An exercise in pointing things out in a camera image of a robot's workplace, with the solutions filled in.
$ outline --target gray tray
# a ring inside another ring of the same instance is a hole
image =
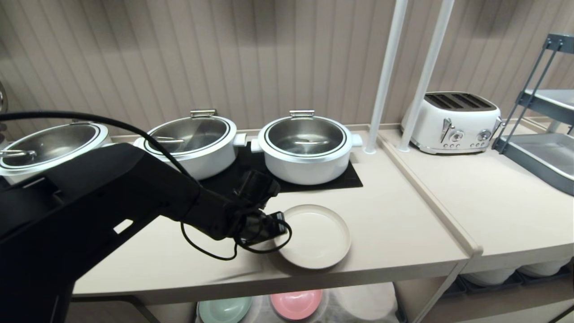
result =
[[[531,99],[532,90],[527,89],[518,96],[518,104],[542,113],[554,120],[574,125],[574,90],[539,89]]]
[[[544,182],[574,196],[574,137],[562,133],[516,134],[504,155]]]

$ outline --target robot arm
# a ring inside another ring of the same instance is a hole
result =
[[[11,186],[0,193],[1,321],[63,322],[75,280],[159,215],[241,246],[281,235],[282,213],[261,211],[278,191],[251,172],[224,197],[128,144]],[[116,233],[125,219],[133,223]]]

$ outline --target mint green plate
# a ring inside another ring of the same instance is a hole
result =
[[[251,307],[251,297],[199,302],[199,316],[204,323],[238,323]]]

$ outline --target glass lid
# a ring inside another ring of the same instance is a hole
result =
[[[92,142],[99,129],[89,124],[69,124],[35,133],[0,153],[8,167],[28,167],[61,158]]]
[[[320,156],[339,149],[345,134],[336,124],[317,117],[292,117],[272,125],[266,134],[273,148],[294,156]]]
[[[225,138],[228,133],[229,125],[221,119],[189,117],[165,124],[150,135],[168,152],[184,154],[210,147]],[[149,143],[146,143],[146,147],[159,153]]]

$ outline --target countertop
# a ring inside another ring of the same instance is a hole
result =
[[[366,131],[356,133],[367,139]],[[340,214],[349,226],[352,246],[332,268],[305,270],[277,253],[243,250],[230,262],[215,260],[185,242],[179,223],[159,217],[80,278],[74,295],[137,294],[164,297],[165,302],[198,301],[446,276],[468,259],[382,149],[368,155],[353,148],[351,161],[364,187],[282,193],[265,209],[272,213],[317,204]],[[215,254],[232,254],[231,240],[213,241],[191,227],[187,232]]]
[[[519,125],[516,134],[535,133]],[[395,149],[398,129],[379,135]],[[401,163],[483,247],[463,272],[521,266],[574,255],[574,198],[497,151],[429,155],[411,146]]]

